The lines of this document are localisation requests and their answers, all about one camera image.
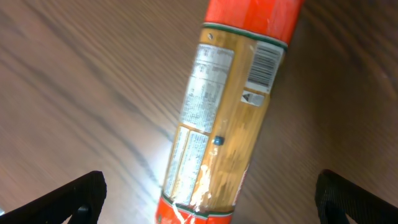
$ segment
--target spaghetti package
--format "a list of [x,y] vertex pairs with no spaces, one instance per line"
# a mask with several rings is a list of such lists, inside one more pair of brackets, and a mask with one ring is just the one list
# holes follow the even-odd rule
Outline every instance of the spaghetti package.
[[229,223],[303,0],[210,0],[155,220]]

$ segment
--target barcode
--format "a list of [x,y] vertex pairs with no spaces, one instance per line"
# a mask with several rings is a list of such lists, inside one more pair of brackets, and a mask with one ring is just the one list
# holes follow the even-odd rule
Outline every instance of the barcode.
[[265,42],[258,42],[249,72],[248,82],[252,83],[252,86],[253,84],[259,86],[253,88],[252,86],[246,85],[246,87],[269,93],[282,55],[282,48]]

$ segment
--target nutrition facts label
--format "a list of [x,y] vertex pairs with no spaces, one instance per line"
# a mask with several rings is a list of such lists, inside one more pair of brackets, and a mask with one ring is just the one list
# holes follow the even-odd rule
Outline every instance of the nutrition facts label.
[[185,142],[188,138],[189,129],[180,127],[177,135],[177,141],[174,144],[172,158],[170,160],[170,168],[167,173],[167,180],[164,187],[164,194],[170,197],[173,191],[175,179],[177,178],[178,167],[184,152]]
[[182,123],[211,132],[233,57],[232,50],[198,46],[181,112]]
[[188,205],[200,170],[201,161],[206,150],[208,136],[190,131],[178,172],[177,182],[172,199]]

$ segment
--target red label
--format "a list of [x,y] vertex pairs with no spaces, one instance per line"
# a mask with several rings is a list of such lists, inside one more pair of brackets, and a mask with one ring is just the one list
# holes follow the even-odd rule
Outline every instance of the red label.
[[304,0],[210,0],[205,22],[237,27],[288,44],[303,3]]
[[194,212],[162,196],[156,211],[156,224],[229,224],[232,212]]

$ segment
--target wooden table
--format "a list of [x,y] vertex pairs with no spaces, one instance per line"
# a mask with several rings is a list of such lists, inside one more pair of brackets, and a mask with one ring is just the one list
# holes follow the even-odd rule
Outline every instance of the wooden table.
[[[0,207],[102,170],[100,223],[152,223],[206,5],[0,1]],[[305,3],[233,223],[318,223],[324,168],[398,206],[397,10]]]

